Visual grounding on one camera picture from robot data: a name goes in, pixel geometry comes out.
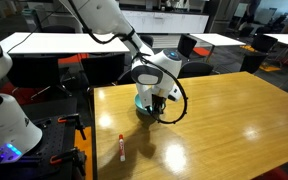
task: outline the floor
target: floor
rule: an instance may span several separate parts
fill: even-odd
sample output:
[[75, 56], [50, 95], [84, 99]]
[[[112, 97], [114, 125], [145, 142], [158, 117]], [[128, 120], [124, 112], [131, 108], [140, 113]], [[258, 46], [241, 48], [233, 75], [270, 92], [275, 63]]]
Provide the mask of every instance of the floor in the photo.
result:
[[[6, 38], [13, 32], [19, 32], [19, 31], [21, 32], [28, 31], [28, 28], [25, 24], [25, 20], [23, 17], [13, 16], [5, 19], [0, 19], [0, 40]], [[171, 48], [175, 50], [179, 40], [178, 35], [171, 35], [171, 36], [154, 35], [153, 37], [154, 37], [153, 49], [155, 52], [160, 51], [161, 48]], [[208, 44], [203, 44], [202, 46], [205, 48], [209, 48]], [[276, 55], [278, 52], [280, 52], [281, 48], [283, 47], [276, 47], [274, 49], [276, 53], [275, 54], [273, 53], [273, 56]], [[216, 70], [222, 74], [231, 73], [239, 71], [242, 59], [243, 59], [243, 50], [241, 50], [240, 47], [225, 47], [225, 48], [216, 47], [214, 54], [211, 58], [211, 64], [213, 64], [216, 67]], [[92, 126], [93, 121], [91, 120], [92, 118], [89, 113], [88, 102], [85, 100], [85, 89], [81, 89], [78, 71], [73, 73], [77, 77], [77, 79], [68, 82], [67, 87], [73, 93], [73, 97], [77, 98], [77, 111], [81, 114], [82, 120], [84, 120], [86, 125]], [[281, 70], [273, 72], [265, 72], [263, 70], [258, 70], [255, 73], [255, 75], [271, 83], [272, 85], [279, 87], [284, 81], [288, 79], [288, 67], [283, 66]], [[6, 78], [0, 81], [0, 88], [3, 86], [5, 82], [7, 82]], [[288, 92], [288, 83], [280, 88]], [[48, 93], [50, 94], [50, 96], [48, 96], [49, 100], [65, 98], [65, 96], [59, 93], [57, 90], [51, 90]], [[288, 173], [288, 163], [283, 165], [282, 168]]]

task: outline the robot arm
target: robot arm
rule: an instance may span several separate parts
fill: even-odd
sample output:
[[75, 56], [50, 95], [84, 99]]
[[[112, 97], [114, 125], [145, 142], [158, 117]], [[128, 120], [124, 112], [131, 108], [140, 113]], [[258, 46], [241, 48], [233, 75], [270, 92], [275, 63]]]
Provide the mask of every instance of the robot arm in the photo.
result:
[[140, 40], [115, 0], [60, 0], [60, 2], [81, 22], [84, 29], [90, 29], [91, 36], [92, 33], [113, 33], [128, 47], [134, 57], [132, 78], [136, 82], [143, 107], [156, 107], [153, 111], [163, 113], [162, 106], [167, 98], [174, 101], [180, 99], [181, 91], [170, 76], [170, 74], [178, 76], [182, 64], [178, 55], [168, 50], [155, 55]]
[[[150, 107], [153, 107], [153, 111], [161, 113], [166, 98], [177, 101], [181, 97], [180, 92], [183, 94], [183, 89], [174, 85], [174, 81], [179, 84], [175, 77], [181, 67], [181, 60], [177, 54], [163, 50], [154, 55], [126, 21], [115, 0], [60, 1], [77, 17], [84, 28], [88, 26], [92, 29], [89, 33], [91, 36], [93, 32], [113, 33], [130, 49], [134, 57], [132, 78], [136, 81], [143, 107], [149, 111]], [[10, 56], [0, 48], [0, 79], [7, 74], [11, 66]], [[178, 120], [184, 116], [185, 111], [186, 106]], [[1, 163], [16, 162], [34, 148], [41, 138], [42, 131], [31, 123], [16, 100], [12, 96], [0, 94], [0, 158], [3, 156]]]

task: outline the wall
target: wall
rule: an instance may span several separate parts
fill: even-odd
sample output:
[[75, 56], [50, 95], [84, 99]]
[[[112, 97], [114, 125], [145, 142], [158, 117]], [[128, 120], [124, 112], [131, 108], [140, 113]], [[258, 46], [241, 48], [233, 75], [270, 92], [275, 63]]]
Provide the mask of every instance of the wall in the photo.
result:
[[[135, 5], [145, 5], [145, 0], [119, 0], [120, 4], [135, 4]], [[152, 0], [153, 6], [157, 6], [157, 0]]]
[[273, 16], [274, 18], [277, 18], [284, 13], [288, 13], [288, 0], [262, 0], [256, 12], [260, 13], [269, 8], [277, 8]]
[[[119, 0], [120, 4], [134, 4], [134, 5], [145, 5], [146, 0]], [[153, 1], [153, 6], [158, 6], [159, 0]], [[190, 9], [200, 9], [204, 8], [205, 1], [203, 0], [190, 0]]]
[[23, 7], [22, 4], [16, 1], [0, 1], [0, 17], [5, 18], [20, 13]]

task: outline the small object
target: small object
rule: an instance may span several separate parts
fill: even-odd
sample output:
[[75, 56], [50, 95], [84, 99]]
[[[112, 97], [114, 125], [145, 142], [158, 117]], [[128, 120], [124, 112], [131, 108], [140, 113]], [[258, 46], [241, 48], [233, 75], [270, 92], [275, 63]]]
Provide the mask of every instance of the small object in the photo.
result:
[[140, 96], [139, 96], [138, 94], [136, 94], [134, 101], [135, 101], [136, 109], [137, 109], [140, 113], [142, 113], [142, 114], [144, 114], [144, 115], [150, 115], [150, 114], [146, 111], [146, 109], [142, 106], [141, 99], [140, 99]]
[[15, 153], [17, 156], [22, 155], [22, 153], [16, 148], [14, 147], [12, 144], [6, 144], [6, 147], [11, 150], [13, 153]]
[[81, 153], [81, 151], [77, 147], [74, 147], [73, 149], [71, 149], [67, 152], [52, 156], [50, 158], [50, 164], [51, 165], [59, 165], [59, 164], [66, 163], [66, 162], [73, 162], [73, 165], [78, 168], [81, 175], [85, 176], [86, 172], [85, 172], [85, 169], [83, 167], [84, 162], [81, 159], [81, 157], [79, 156], [80, 153]]
[[80, 115], [78, 113], [59, 117], [57, 119], [58, 123], [69, 123], [69, 122], [75, 122], [75, 129], [79, 130], [83, 140], [86, 140], [86, 136], [84, 133], [85, 126], [83, 122], [80, 120]]
[[124, 139], [123, 135], [119, 135], [119, 145], [120, 145], [120, 160], [125, 161], [125, 150], [124, 150]]
[[40, 128], [41, 128], [41, 129], [46, 129], [47, 126], [46, 126], [46, 124], [41, 124], [41, 125], [40, 125]]
[[171, 2], [169, 0], [167, 0], [166, 1], [166, 7], [171, 7], [171, 6], [172, 6]]
[[146, 0], [145, 5], [146, 5], [146, 10], [151, 11], [153, 9], [153, 0]]

